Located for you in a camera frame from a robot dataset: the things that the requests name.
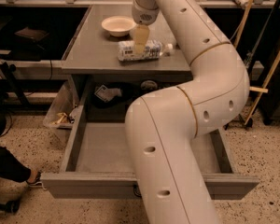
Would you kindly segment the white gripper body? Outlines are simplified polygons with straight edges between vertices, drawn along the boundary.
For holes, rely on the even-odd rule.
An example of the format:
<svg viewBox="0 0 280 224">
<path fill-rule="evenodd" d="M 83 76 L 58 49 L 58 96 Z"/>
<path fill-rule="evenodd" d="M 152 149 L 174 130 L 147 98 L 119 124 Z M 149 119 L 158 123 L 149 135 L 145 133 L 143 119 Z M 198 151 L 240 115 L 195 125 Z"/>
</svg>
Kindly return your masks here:
<svg viewBox="0 0 280 224">
<path fill-rule="evenodd" d="M 133 0 L 132 15 L 137 24 L 150 25 L 159 14 L 156 0 Z"/>
</svg>

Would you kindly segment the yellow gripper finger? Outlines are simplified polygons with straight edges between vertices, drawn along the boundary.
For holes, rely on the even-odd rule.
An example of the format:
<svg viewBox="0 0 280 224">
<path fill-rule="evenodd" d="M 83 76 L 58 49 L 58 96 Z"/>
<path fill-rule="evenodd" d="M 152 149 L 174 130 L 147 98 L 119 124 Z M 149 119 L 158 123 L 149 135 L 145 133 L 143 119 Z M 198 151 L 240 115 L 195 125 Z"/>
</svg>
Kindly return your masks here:
<svg viewBox="0 0 280 224">
<path fill-rule="evenodd" d="M 134 41 L 134 50 L 137 54 L 140 54 L 144 51 L 150 30 L 144 24 L 138 24 L 135 28 L 133 41 Z"/>
</svg>

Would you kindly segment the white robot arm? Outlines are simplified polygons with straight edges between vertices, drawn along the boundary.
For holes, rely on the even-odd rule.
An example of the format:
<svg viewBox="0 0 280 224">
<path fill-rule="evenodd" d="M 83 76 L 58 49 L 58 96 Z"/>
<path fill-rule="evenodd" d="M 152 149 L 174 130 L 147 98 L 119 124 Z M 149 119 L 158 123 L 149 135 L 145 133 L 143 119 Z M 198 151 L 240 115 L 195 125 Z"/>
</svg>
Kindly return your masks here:
<svg viewBox="0 0 280 224">
<path fill-rule="evenodd" d="M 133 0 L 133 18 L 162 15 L 193 79 L 137 98 L 125 118 L 127 144 L 150 224 L 221 224 L 191 149 L 221 128 L 249 94 L 245 65 L 195 0 Z"/>
</svg>

